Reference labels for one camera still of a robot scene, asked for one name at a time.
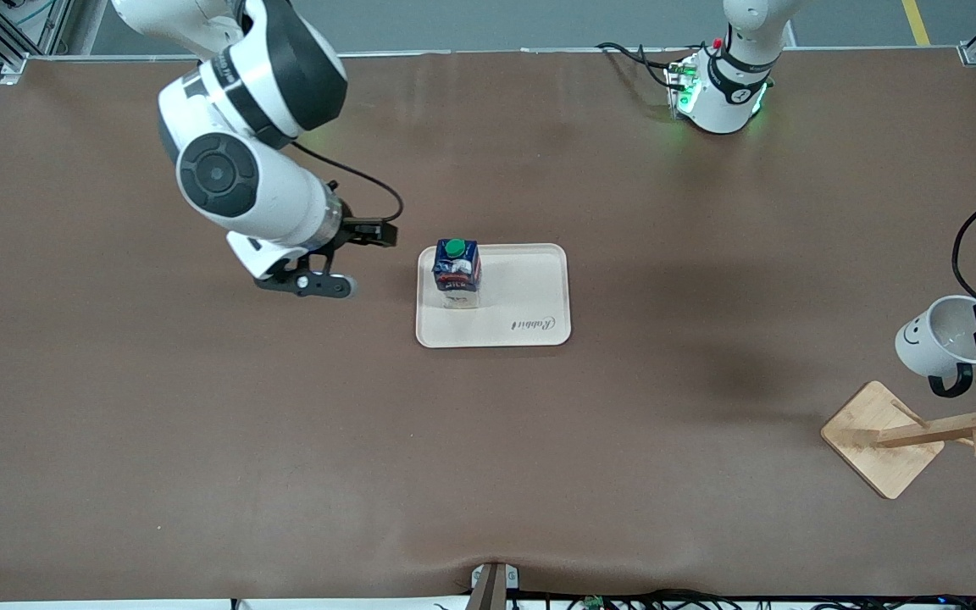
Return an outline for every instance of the gray floor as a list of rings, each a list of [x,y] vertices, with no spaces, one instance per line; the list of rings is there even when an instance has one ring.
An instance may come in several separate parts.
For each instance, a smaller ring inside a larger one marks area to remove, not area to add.
[[[338,51],[516,50],[627,46],[681,47],[724,29],[718,0],[293,0]],[[976,31],[976,0],[918,0],[929,39],[954,45]],[[793,19],[803,47],[913,45],[901,0],[816,0]],[[71,52],[94,55],[185,53],[136,34],[108,0],[78,0],[67,27]]]

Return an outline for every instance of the blue cable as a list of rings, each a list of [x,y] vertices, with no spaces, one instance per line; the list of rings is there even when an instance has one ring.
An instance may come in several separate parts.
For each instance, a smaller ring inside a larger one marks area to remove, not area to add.
[[[55,0],[47,0],[47,2],[42,5],[42,7],[38,8],[35,11],[32,11],[28,15],[25,15],[24,17],[22,17],[22,19],[17,20],[16,25],[24,24],[25,22],[27,22],[27,20],[32,19],[32,17],[35,17],[36,15],[39,15],[43,11],[46,11],[47,8],[50,8],[52,4],[55,4]]]

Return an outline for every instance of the gray circular joint cover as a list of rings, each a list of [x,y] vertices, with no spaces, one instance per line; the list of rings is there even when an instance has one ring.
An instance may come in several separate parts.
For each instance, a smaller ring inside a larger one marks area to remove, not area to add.
[[[258,164],[247,144],[227,134],[206,134],[179,157],[179,178],[191,203],[233,219],[255,206]]]

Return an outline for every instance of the wooden base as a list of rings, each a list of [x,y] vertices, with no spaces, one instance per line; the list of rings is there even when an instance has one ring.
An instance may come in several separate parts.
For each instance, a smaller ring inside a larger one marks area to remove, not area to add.
[[[820,432],[830,447],[887,499],[897,498],[944,449],[943,441],[892,449],[874,445],[880,430],[914,424],[891,405],[897,399],[883,383],[868,382]]]

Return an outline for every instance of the green cap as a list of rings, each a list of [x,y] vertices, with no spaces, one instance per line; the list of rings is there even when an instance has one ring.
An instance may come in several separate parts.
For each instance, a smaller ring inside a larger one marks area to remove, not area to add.
[[[446,255],[450,258],[465,254],[465,240],[446,240]]]

